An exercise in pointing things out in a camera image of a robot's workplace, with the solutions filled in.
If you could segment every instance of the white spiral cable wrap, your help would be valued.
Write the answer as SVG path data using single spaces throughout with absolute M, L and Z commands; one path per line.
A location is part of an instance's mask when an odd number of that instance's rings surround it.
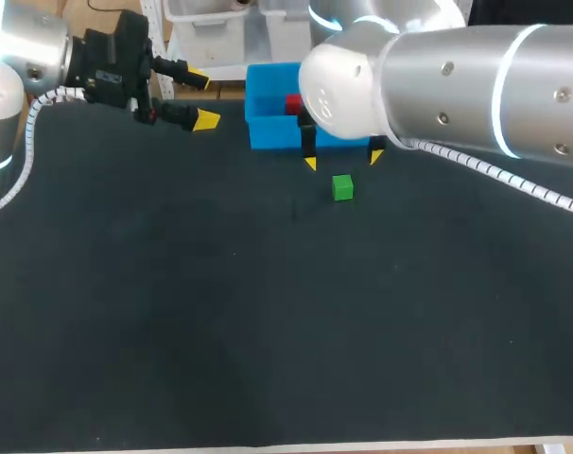
M 34 165 L 34 125 L 37 121 L 37 116 L 43 106 L 52 105 L 54 102 L 63 102 L 64 100 L 72 99 L 85 99 L 84 90 L 82 88 L 66 88 L 59 87 L 56 90 L 51 90 L 44 95 L 41 95 L 30 106 L 28 112 L 28 119 L 26 121 L 26 157 L 24 159 L 24 168 L 18 177 L 11 190 L 0 200 L 0 211 L 5 208 L 26 185 L 32 166 Z
M 407 142 L 412 147 L 418 148 L 431 154 L 435 154 L 436 156 L 440 156 L 441 158 L 447 159 L 462 166 L 469 167 L 475 172 L 486 175 L 487 177 L 506 184 L 515 190 L 524 192 L 525 194 L 528 194 L 535 199 L 550 203 L 554 206 L 557 206 L 558 208 L 562 208 L 565 211 L 573 213 L 573 199 L 547 189 L 546 187 L 542 187 L 536 183 L 529 182 L 522 177 L 513 175 L 511 172 L 503 170 L 500 167 L 493 166 L 489 163 L 474 158 L 473 156 L 461 153 L 460 151 L 442 147 L 440 145 L 432 144 L 423 140 L 413 139 L 408 140 Z

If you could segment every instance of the blue bin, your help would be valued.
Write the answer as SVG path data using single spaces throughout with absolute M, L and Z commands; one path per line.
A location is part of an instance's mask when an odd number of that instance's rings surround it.
M 247 72 L 245 119 L 252 149 L 302 147 L 297 117 L 285 115 L 288 95 L 299 92 L 299 63 L 254 64 Z M 369 139 L 342 140 L 318 127 L 318 148 L 367 147 Z

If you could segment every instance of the green cube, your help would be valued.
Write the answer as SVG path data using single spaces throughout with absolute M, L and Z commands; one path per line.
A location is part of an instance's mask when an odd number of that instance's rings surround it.
M 335 201 L 350 201 L 354 198 L 354 182 L 350 175 L 333 177 L 333 197 Z

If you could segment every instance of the black table surface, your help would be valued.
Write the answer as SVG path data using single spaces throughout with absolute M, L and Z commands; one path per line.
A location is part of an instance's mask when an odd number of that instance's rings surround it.
M 422 152 L 313 173 L 212 107 L 45 109 L 0 213 L 0 452 L 573 435 L 573 215 Z

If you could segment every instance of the white table edge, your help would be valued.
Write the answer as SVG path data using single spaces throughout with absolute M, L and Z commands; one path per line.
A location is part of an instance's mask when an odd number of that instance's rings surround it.
M 265 447 L 206 447 L 186 449 L 143 449 L 143 450 L 116 450 L 95 451 L 95 454 L 288 454 L 288 453 L 313 453 L 313 452 L 354 452 L 354 451 L 390 451 L 411 449 L 441 449 L 441 448 L 465 448 L 465 447 L 499 447 L 520 445 L 561 446 L 573 444 L 573 437 L 520 437 L 498 438 L 486 440 L 436 440 L 425 442 L 372 442 L 372 443 L 337 443 L 318 445 L 277 445 Z M 49 454 L 77 454 L 78 451 L 63 451 L 62 453 Z

